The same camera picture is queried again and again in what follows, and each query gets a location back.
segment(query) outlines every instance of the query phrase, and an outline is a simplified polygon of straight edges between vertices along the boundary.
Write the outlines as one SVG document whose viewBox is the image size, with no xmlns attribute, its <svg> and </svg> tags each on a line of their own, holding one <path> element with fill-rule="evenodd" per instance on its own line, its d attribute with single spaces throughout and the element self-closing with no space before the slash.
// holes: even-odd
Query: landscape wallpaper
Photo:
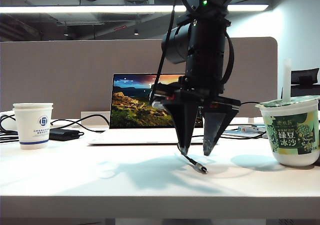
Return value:
<svg viewBox="0 0 320 225">
<path fill-rule="evenodd" d="M 179 76 L 181 74 L 162 74 L 159 83 L 177 82 Z M 173 127 L 172 118 L 165 110 L 149 105 L 149 94 L 155 79 L 155 74 L 114 75 L 111 128 Z"/>
</svg>

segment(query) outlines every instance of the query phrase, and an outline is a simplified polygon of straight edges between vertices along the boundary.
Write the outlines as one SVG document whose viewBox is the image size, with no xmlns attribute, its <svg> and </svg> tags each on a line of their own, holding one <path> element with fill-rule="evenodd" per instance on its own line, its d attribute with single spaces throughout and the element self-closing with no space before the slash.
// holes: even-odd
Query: laptop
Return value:
<svg viewBox="0 0 320 225">
<path fill-rule="evenodd" d="M 159 83 L 177 82 L 182 73 L 162 73 Z M 149 105 L 155 73 L 114 74 L 109 128 L 89 141 L 92 145 L 177 144 L 177 133 L 171 115 Z M 203 135 L 200 113 L 193 135 Z M 202 137 L 194 137 L 192 144 L 202 144 Z"/>
</svg>

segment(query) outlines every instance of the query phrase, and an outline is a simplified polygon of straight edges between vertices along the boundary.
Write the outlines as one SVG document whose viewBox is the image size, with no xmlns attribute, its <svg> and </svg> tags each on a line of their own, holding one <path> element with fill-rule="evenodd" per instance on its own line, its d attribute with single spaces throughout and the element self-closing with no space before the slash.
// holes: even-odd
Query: robotic arm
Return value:
<svg viewBox="0 0 320 225">
<path fill-rule="evenodd" d="M 186 61 L 185 75 L 178 82 L 154 84 L 152 104 L 172 116 L 179 149 L 187 155 L 200 109 L 204 117 L 204 155 L 210 155 L 223 131 L 239 111 L 240 101 L 219 96 L 224 92 L 234 62 L 234 51 L 225 19 L 231 0 L 182 0 L 187 12 L 170 33 L 166 58 L 174 64 Z M 230 56 L 223 75 L 225 40 Z"/>
</svg>

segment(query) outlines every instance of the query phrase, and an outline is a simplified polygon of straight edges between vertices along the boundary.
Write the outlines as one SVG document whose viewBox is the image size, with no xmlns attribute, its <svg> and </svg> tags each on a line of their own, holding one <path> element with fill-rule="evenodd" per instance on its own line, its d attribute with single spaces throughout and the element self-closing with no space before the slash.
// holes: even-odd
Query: green label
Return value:
<svg viewBox="0 0 320 225">
<path fill-rule="evenodd" d="M 264 116 L 274 153 L 310 154 L 319 149 L 318 111 L 288 116 Z"/>
</svg>

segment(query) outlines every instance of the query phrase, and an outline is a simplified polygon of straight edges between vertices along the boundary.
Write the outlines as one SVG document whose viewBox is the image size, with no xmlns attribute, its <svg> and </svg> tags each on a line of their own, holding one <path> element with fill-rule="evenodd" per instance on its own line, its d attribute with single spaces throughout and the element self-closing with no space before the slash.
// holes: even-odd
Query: blue stripe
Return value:
<svg viewBox="0 0 320 225">
<path fill-rule="evenodd" d="M 27 145 L 29 145 L 29 144 L 43 144 L 48 141 L 49 141 L 49 139 L 43 140 L 43 141 L 21 141 L 20 144 L 27 144 Z"/>
</svg>

